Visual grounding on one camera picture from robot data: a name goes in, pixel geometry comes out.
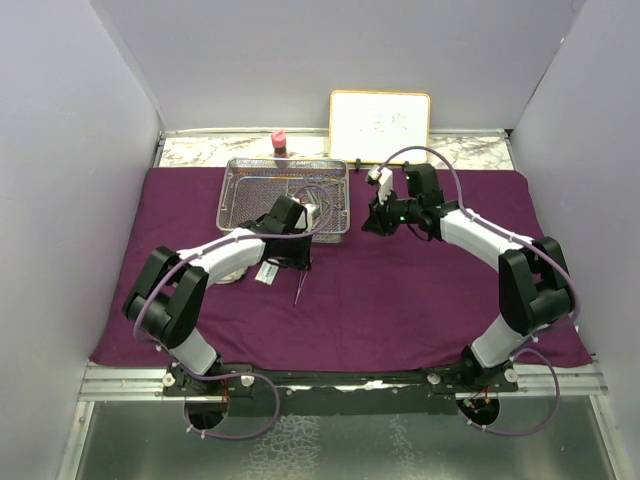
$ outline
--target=wall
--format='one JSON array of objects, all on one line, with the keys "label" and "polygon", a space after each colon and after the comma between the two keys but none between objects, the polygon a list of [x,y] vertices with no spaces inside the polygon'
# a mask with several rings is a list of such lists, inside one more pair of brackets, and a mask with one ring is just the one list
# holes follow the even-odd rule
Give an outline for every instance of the wall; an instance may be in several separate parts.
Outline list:
[{"label": "wall", "polygon": [[55,478],[158,120],[86,0],[2,12],[0,477]]},{"label": "wall", "polygon": [[512,128],[584,0],[94,0],[169,129],[327,127],[338,88]]},{"label": "wall", "polygon": [[640,3],[586,3],[513,134],[538,218],[568,257],[640,474]]}]

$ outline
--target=purple cloth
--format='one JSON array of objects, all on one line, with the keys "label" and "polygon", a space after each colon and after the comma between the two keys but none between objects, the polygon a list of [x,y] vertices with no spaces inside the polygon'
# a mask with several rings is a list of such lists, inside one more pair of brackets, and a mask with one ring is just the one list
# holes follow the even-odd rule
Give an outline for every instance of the purple cloth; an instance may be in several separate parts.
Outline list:
[{"label": "purple cloth", "polygon": [[[109,321],[91,360],[101,365],[163,366],[168,357],[138,344],[122,304],[150,252],[195,247],[215,238],[224,169],[157,168],[147,174]],[[452,177],[440,172],[446,198]],[[465,203],[488,220],[532,237],[542,232],[516,172],[461,171]],[[396,175],[398,194],[406,194]],[[214,285],[198,328],[227,363],[278,370],[390,371],[457,361],[498,314],[498,276],[469,253],[421,242],[407,228],[393,237],[364,233],[375,194],[351,172],[351,229],[339,244],[313,244],[313,268],[293,306],[299,272],[281,269],[272,286],[254,280]],[[591,357],[573,329],[545,334],[536,346],[554,365]],[[535,358],[521,357],[534,362]]]}]

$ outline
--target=silver tray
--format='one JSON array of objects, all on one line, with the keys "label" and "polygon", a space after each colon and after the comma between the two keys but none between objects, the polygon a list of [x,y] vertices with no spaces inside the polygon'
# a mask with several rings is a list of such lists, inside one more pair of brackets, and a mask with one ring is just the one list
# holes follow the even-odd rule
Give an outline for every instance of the silver tray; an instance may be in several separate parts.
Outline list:
[{"label": "silver tray", "polygon": [[[314,242],[341,242],[349,230],[349,170],[342,160],[286,160],[232,158],[227,163],[216,224],[223,232],[255,220],[273,206],[280,195],[292,195],[304,185],[319,185],[331,195],[333,214],[313,236]],[[303,203],[320,204],[320,217],[329,203],[322,192],[306,190]]]}]

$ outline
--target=marble surface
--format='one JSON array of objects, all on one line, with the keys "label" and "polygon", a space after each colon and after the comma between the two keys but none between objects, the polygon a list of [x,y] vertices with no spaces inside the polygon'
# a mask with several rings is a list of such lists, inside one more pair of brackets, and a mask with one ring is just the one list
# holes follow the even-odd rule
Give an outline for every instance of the marble surface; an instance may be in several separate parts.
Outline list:
[{"label": "marble surface", "polygon": [[[461,170],[513,170],[506,140],[498,133],[432,134],[429,146],[437,149]],[[290,158],[328,158],[329,139],[322,134],[289,133],[287,147]],[[176,136],[165,140],[158,166],[224,167],[234,157],[270,158],[272,156],[273,147],[267,133]],[[445,168],[444,164],[433,155],[430,155],[429,161],[436,168]]]}]

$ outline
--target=whiteboard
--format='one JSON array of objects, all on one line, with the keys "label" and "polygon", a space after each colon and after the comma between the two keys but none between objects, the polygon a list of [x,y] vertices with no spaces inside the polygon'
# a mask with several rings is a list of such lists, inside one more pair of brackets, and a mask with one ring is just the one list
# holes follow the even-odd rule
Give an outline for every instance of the whiteboard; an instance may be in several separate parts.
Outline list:
[{"label": "whiteboard", "polygon": [[[426,93],[336,90],[331,94],[329,156],[348,162],[380,163],[392,153],[429,141],[431,99]],[[413,150],[392,163],[426,161]]]}]

